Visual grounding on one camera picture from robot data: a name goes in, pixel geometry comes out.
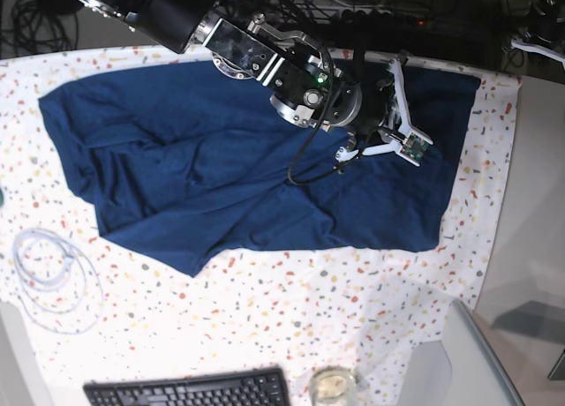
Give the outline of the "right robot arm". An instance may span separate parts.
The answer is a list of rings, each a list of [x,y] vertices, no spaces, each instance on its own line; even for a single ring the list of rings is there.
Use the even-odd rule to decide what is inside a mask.
[[[290,124],[313,133],[344,129],[348,142],[335,153],[335,172],[387,153],[418,166],[433,145],[411,121],[404,91],[405,54],[388,60],[386,76],[369,84],[364,80],[364,48],[354,49],[351,71],[342,71],[322,41],[300,30],[277,29],[262,11],[242,25],[219,11],[217,0],[79,1],[176,53],[192,44],[208,49],[225,76],[254,79],[268,88],[271,105]]]

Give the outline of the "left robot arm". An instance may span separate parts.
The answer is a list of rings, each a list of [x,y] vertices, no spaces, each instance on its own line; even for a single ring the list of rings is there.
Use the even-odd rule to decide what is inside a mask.
[[[517,35],[510,47],[541,55],[564,66],[564,0],[530,0],[530,9],[515,18]]]

